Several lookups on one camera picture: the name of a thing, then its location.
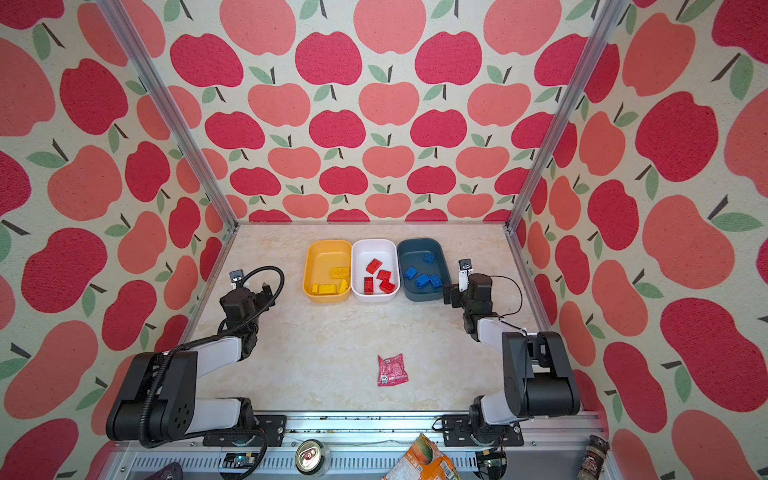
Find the dark teal plastic bin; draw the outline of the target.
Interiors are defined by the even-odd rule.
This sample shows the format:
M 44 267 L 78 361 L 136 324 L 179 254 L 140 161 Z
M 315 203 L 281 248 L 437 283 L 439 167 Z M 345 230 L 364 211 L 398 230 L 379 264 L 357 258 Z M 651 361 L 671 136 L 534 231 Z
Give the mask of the dark teal plastic bin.
M 435 261 L 433 263 L 426 263 L 424 261 L 424 255 L 426 253 L 435 256 Z M 442 301 L 442 287 L 451 283 L 451 277 L 440 243 L 432 238 L 403 240 L 397 246 L 397 255 L 401 284 L 406 297 L 414 302 Z M 418 271 L 416 276 L 411 280 L 404 277 L 404 273 L 409 267 L 413 267 Z M 436 289 L 430 283 L 425 288 L 418 289 L 415 285 L 415 280 L 422 274 L 426 274 L 429 277 L 437 275 L 441 279 L 443 286 Z

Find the yellow plastic bin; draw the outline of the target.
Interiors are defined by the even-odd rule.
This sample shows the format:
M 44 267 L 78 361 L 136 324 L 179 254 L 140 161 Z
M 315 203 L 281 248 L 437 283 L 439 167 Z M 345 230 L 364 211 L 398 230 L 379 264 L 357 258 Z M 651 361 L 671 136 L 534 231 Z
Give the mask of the yellow plastic bin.
M 308 298 L 320 304 L 340 303 L 346 301 L 351 294 L 351 253 L 352 245 L 346 240 L 321 240 L 314 242 L 307 253 L 303 279 L 303 292 Z M 340 294 L 340 284 L 343 279 L 332 279 L 330 271 L 335 267 L 349 267 L 349 289 Z M 335 295 L 312 294 L 313 284 L 335 284 L 338 293 Z

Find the red small lego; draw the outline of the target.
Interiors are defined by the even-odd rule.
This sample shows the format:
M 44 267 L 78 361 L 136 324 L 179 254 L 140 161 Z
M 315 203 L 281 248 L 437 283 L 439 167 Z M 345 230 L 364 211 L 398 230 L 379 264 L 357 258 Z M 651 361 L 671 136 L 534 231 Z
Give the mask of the red small lego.
M 392 273 L 387 270 L 379 270 L 376 278 L 378 280 L 381 280 L 383 282 L 390 283 L 391 282 Z

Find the yellow long lego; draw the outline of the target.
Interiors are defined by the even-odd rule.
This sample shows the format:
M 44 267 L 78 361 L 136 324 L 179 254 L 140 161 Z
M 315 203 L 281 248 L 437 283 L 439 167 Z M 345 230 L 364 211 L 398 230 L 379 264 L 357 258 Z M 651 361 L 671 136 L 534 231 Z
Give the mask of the yellow long lego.
M 330 271 L 330 276 L 332 279 L 345 279 L 350 276 L 350 268 L 349 267 L 335 267 L 332 268 Z

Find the red long lego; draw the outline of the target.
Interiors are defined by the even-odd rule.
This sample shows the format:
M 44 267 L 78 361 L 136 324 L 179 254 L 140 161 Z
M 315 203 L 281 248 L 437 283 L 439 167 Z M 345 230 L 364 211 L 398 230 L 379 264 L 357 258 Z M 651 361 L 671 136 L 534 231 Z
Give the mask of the red long lego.
M 364 279 L 364 294 L 365 295 L 373 295 L 374 294 L 374 278 L 373 277 L 366 277 Z

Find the white plastic bin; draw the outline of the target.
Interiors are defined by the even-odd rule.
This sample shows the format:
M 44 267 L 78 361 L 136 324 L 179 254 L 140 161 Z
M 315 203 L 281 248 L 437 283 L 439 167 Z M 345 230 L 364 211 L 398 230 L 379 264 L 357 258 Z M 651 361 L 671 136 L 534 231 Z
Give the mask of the white plastic bin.
M 368 303 L 387 302 L 394 299 L 400 288 L 400 271 L 396 245 L 387 239 L 362 239 L 355 242 L 351 253 L 351 289 L 358 300 Z M 365 271 L 366 266 L 374 258 L 383 262 L 379 270 L 392 273 L 391 282 L 396 285 L 392 294 L 385 294 L 380 289 L 381 280 L 376 278 L 378 271 L 371 275 Z M 374 294 L 364 294 L 364 279 L 374 278 Z

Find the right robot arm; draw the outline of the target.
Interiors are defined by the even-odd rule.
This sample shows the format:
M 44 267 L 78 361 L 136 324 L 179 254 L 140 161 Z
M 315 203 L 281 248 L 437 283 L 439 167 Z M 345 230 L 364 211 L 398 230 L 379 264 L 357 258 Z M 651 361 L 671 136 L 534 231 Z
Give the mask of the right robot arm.
M 464 274 L 443 287 L 444 302 L 463 311 L 470 337 L 502 357 L 503 388 L 475 398 L 468 410 L 470 435 L 481 445 L 494 442 L 509 427 L 536 417 L 573 416 L 581 398 L 562 337 L 552 331 L 530 333 L 493 310 L 493 277 Z

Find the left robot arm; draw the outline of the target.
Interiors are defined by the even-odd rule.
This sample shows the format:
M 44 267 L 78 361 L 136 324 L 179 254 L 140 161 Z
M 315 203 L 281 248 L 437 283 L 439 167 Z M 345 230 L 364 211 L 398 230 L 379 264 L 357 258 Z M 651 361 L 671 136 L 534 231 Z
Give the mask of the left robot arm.
M 197 436 L 247 444 L 259 421 L 244 397 L 200 398 L 198 380 L 247 359 L 258 341 L 259 315 L 274 304 L 268 284 L 238 286 L 221 297 L 225 318 L 217 334 L 131 361 L 107 416 L 111 440 L 146 448 Z

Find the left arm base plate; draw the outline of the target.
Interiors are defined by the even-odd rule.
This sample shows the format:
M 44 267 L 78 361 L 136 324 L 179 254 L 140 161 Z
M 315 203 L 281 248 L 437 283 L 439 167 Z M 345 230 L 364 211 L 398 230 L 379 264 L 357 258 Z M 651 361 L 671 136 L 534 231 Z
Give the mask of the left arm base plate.
M 238 425 L 225 433 L 206 434 L 203 445 L 225 448 L 281 447 L 286 430 L 286 415 L 256 414 L 251 426 Z

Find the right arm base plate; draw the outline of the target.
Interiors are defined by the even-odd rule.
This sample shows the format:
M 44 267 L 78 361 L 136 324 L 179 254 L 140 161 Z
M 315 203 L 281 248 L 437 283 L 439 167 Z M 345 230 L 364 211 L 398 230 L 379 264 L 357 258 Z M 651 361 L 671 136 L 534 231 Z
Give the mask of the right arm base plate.
M 443 415 L 433 424 L 433 429 L 443 435 L 443 441 L 448 447 L 492 448 L 524 445 L 518 423 L 476 426 L 471 423 L 468 414 Z

